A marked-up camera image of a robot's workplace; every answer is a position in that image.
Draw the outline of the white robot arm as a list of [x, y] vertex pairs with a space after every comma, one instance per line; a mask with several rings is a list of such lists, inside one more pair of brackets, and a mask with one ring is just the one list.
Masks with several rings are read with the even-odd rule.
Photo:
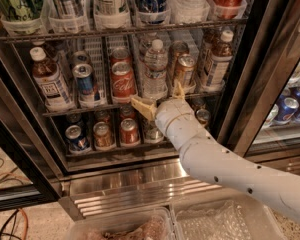
[[132, 106], [153, 121], [194, 179], [240, 191], [300, 224], [300, 176], [248, 161], [219, 144], [199, 123], [183, 89], [161, 104], [131, 97]]

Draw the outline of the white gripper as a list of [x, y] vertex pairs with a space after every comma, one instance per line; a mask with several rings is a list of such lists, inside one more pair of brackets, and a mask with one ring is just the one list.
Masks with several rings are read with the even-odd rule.
[[178, 80], [174, 81], [172, 97], [175, 99], [161, 103], [157, 110], [153, 100], [136, 95], [131, 97], [131, 104], [147, 120], [155, 119], [158, 129], [176, 150], [199, 133], [210, 137], [210, 133], [199, 123], [191, 106], [184, 100], [184, 89]]

